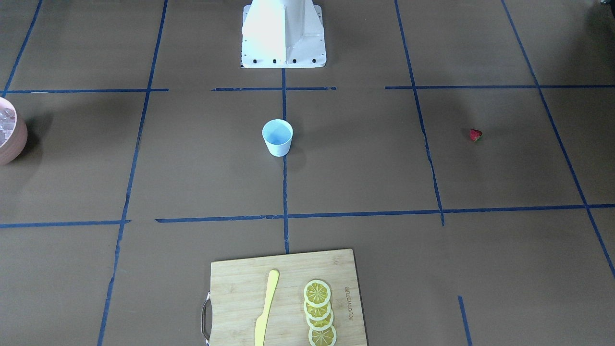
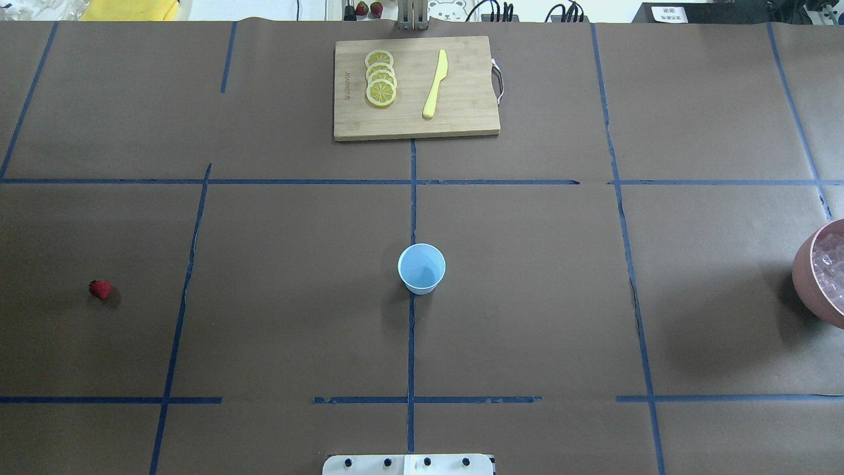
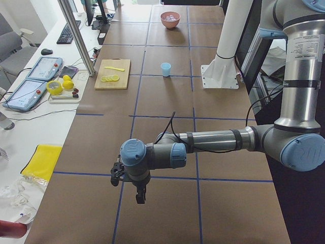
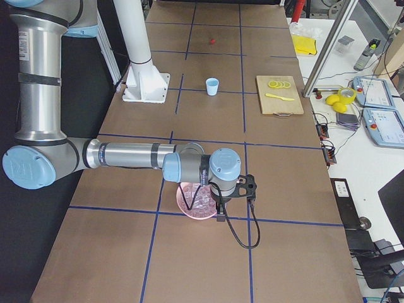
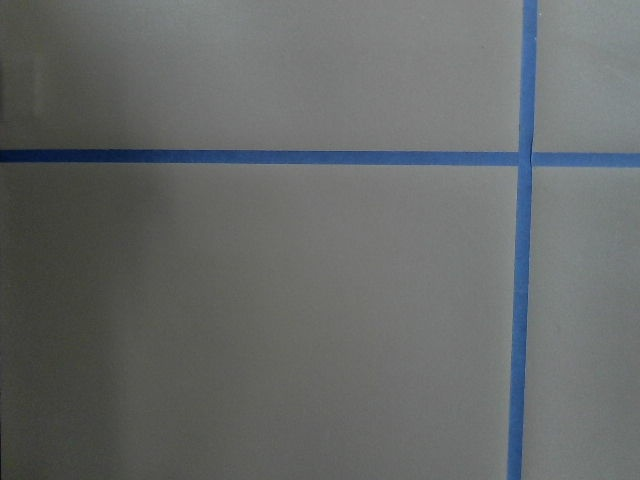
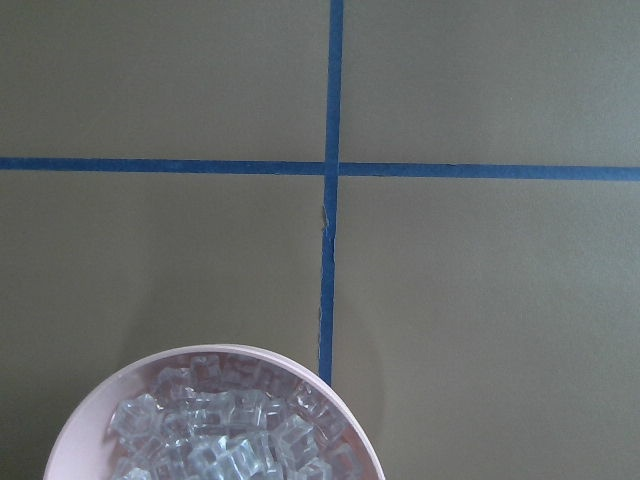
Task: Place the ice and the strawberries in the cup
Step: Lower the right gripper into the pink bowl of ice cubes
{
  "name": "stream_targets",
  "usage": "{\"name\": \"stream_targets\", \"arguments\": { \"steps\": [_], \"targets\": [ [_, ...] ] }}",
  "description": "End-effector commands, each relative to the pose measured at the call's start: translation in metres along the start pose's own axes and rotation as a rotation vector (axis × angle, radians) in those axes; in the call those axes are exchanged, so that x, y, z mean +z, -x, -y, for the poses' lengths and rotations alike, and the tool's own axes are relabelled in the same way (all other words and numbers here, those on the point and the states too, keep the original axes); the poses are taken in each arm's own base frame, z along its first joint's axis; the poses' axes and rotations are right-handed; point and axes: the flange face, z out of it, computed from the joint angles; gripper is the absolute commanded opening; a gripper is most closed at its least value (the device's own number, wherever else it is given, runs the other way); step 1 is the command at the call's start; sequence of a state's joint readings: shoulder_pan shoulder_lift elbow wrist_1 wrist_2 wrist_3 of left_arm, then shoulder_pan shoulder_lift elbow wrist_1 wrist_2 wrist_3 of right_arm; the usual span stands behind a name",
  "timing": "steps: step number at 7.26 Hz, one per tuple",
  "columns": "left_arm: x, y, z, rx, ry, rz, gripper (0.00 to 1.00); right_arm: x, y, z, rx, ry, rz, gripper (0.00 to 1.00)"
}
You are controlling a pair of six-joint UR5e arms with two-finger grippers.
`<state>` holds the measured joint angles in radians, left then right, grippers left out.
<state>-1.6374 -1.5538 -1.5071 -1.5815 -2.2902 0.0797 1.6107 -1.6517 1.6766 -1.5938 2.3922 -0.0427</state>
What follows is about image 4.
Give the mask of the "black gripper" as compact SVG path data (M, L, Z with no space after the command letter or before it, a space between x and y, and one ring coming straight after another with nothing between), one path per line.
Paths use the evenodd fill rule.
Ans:
M217 194L211 192L212 198L215 200L216 203L216 218L218 222L225 222L226 221L226 201L223 197L221 190L217 191Z

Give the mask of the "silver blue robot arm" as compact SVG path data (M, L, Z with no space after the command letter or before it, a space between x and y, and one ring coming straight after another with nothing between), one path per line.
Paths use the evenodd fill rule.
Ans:
M10 1L18 27L21 127L17 145L3 156L7 177L25 189L40 189L84 169L120 167L161 170L169 182L208 186L217 216L239 197L241 160L229 149L207 155L196 143L103 143L70 138L61 130L61 39L98 34L96 1Z

